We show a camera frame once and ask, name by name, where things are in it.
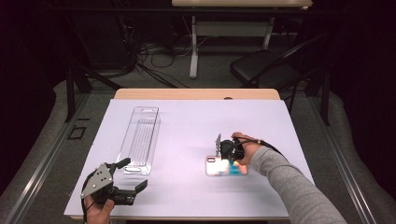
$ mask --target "table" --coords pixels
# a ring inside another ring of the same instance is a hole
[[[310,7],[311,0],[172,0],[174,7]],[[264,36],[263,49],[268,48],[275,18],[269,21],[197,21],[192,16],[191,22],[191,67],[190,78],[197,77],[198,35],[222,36]]]
[[[226,97],[233,100],[222,100]],[[289,112],[275,90],[121,89],[106,111],[66,216],[82,217],[82,182],[101,162],[116,161],[133,108],[154,105],[160,108],[161,126],[150,175],[114,174],[120,189],[133,189],[143,179],[148,179],[148,187],[137,195],[133,206],[116,206],[113,218],[287,219],[286,208],[266,177],[250,168],[246,176],[205,175],[205,157],[215,155],[219,133],[223,139],[234,131],[265,136],[313,181]]]

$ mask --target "gray floor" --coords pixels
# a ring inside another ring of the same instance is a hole
[[[244,53],[257,49],[260,44],[260,39],[256,38],[205,40],[200,47],[196,79],[189,78],[189,56],[177,56],[170,66],[161,69],[150,63],[149,56],[145,65],[172,75],[191,88],[238,88],[240,83],[230,74],[229,64]],[[274,36],[270,49],[282,52],[287,45],[284,36]],[[171,62],[169,56],[158,54],[153,57],[156,65]],[[166,88],[147,74],[140,74],[137,69],[112,80],[124,87]],[[55,87],[57,102],[52,114],[31,153],[0,198],[0,223],[81,223],[65,217],[63,212],[108,102],[114,96],[114,91],[106,85],[93,79],[91,82],[94,91],[89,95],[78,94],[78,112],[69,123],[64,123],[65,83]],[[316,185],[346,221],[396,223],[395,202],[375,183],[359,160],[347,116],[337,96],[331,95],[330,127],[318,118],[318,98],[306,98],[302,92],[298,93],[291,118]],[[76,134],[72,133],[73,127],[86,128],[82,139],[73,139]]]

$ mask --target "transparent box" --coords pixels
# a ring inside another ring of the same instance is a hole
[[[131,158],[131,163],[123,168],[125,174],[149,175],[160,123],[158,107],[134,108],[118,159]]]

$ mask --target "forearm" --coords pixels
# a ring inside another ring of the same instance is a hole
[[[260,147],[250,164],[267,176],[285,204],[291,223],[346,223],[329,199],[282,155]]]

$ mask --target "human hand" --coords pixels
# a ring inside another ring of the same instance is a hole
[[[110,213],[114,208],[114,202],[107,199],[102,206],[95,203],[93,197],[88,195],[85,198],[85,207],[87,209],[87,224],[108,224],[110,223]]]
[[[231,136],[232,138],[238,138],[239,142],[244,142],[247,139],[256,139],[253,137],[250,137],[248,135],[242,134],[242,133],[233,133]],[[245,150],[245,157],[242,160],[238,160],[237,162],[241,165],[249,165],[251,158],[253,157],[254,153],[261,147],[261,145],[254,143],[254,142],[247,142],[242,144],[242,147]]]

